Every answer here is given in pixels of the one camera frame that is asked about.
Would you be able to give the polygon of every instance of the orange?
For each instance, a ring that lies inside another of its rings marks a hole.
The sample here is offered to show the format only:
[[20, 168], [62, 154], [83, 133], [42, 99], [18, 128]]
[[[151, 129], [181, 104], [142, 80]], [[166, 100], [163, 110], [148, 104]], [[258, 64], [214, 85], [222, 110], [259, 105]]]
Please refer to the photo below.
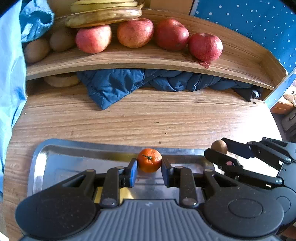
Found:
[[144, 172], [156, 172], [161, 167], [161, 154], [151, 148], [142, 150], [138, 157], [138, 166]]

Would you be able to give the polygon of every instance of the wood grain surface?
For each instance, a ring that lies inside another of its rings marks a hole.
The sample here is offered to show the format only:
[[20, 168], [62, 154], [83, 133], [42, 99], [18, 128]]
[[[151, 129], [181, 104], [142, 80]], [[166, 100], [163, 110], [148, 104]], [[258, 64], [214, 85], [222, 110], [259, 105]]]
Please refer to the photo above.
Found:
[[[268, 52], [267, 49], [228, 28], [200, 18], [166, 11], [144, 9], [143, 17], [150, 19], [154, 24], [167, 17], [175, 18], [188, 28], [190, 34], [215, 34], [223, 42], [223, 53], [206, 69], [197, 63], [188, 51], [165, 51], [153, 42], [142, 48], [129, 49], [120, 45], [114, 37], [113, 43], [98, 54], [86, 54], [77, 48], [62, 53], [51, 53], [42, 61], [27, 67], [27, 79], [91, 69], [152, 68], [211, 74], [273, 90], [286, 75], [283, 66], [275, 62], [280, 71], [276, 78], [271, 79], [266, 69], [260, 65]], [[64, 18], [57, 19], [54, 29], [63, 26], [63, 21]], [[116, 33], [116, 25], [114, 26], [113, 35]]]
[[263, 101], [246, 102], [234, 91], [164, 92], [138, 89], [100, 111], [84, 85], [32, 88], [13, 128], [4, 175], [4, 209], [10, 241], [21, 233], [14, 219], [26, 197], [33, 152], [46, 139], [206, 149], [222, 137], [246, 143], [281, 139]]
[[150, 8], [189, 14], [193, 0], [151, 0]]

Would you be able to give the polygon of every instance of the gray ribbed plate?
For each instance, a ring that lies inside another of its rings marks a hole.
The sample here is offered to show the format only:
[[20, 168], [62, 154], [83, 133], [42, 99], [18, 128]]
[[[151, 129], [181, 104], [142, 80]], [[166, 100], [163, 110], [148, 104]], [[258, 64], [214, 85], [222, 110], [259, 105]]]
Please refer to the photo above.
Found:
[[[67, 241], [236, 241], [211, 229], [195, 209], [174, 200], [125, 200], [104, 209], [87, 229]], [[253, 241], [279, 241], [274, 236]], [[24, 237], [22, 241], [37, 241]]]

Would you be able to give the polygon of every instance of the banana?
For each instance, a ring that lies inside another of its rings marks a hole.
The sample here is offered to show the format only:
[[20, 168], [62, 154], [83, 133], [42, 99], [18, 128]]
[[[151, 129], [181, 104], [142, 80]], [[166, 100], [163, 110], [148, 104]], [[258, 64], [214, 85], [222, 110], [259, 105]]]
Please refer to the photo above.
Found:
[[85, 28], [123, 22], [141, 15], [142, 10], [136, 7], [109, 7], [71, 14], [66, 17], [65, 24], [70, 28]]
[[114, 2], [126, 2], [126, 1], [127, 0], [79, 0], [72, 3], [72, 5], [114, 3]]
[[70, 6], [72, 13], [78, 12], [86, 12], [86, 11], [93, 11], [101, 8], [108, 8], [108, 7], [135, 7], [137, 6], [137, 1], [126, 1], [126, 2], [111, 2], [111, 3], [93, 3], [93, 4], [72, 4]]

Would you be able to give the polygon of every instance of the wooden table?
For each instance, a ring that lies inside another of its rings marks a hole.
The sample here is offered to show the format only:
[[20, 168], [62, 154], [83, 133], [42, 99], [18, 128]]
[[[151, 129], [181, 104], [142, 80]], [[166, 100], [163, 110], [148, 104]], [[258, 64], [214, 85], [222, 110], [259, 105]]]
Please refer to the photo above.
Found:
[[32, 154], [49, 138], [172, 148], [210, 147], [222, 137], [246, 143], [281, 136], [267, 106], [234, 91], [139, 89], [104, 111], [83, 85], [52, 88], [40, 82], [13, 128], [4, 175], [4, 210], [10, 241], [21, 237], [14, 219], [26, 197]]

